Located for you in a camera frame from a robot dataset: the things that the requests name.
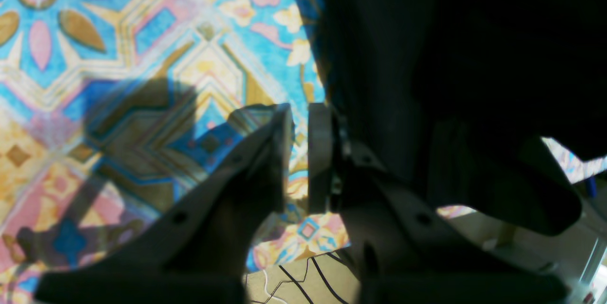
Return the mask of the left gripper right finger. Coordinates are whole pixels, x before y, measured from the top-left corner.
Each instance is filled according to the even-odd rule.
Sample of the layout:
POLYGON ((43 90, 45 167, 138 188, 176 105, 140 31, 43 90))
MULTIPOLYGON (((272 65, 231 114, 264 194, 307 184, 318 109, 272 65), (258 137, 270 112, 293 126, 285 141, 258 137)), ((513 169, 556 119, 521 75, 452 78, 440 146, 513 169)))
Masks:
POLYGON ((346 120, 308 109, 308 211, 341 215, 358 304, 564 304, 557 276, 508 263, 460 235, 397 181, 346 120))

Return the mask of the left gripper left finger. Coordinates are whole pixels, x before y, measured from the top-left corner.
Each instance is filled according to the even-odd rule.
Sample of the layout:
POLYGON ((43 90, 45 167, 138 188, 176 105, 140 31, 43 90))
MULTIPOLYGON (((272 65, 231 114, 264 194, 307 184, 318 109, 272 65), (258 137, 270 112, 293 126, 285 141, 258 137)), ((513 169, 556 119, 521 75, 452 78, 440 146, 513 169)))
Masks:
POLYGON ((285 209, 294 123, 288 103, 270 114, 201 184, 119 250, 89 266, 41 276, 39 304, 245 304, 241 282, 258 227, 285 209))

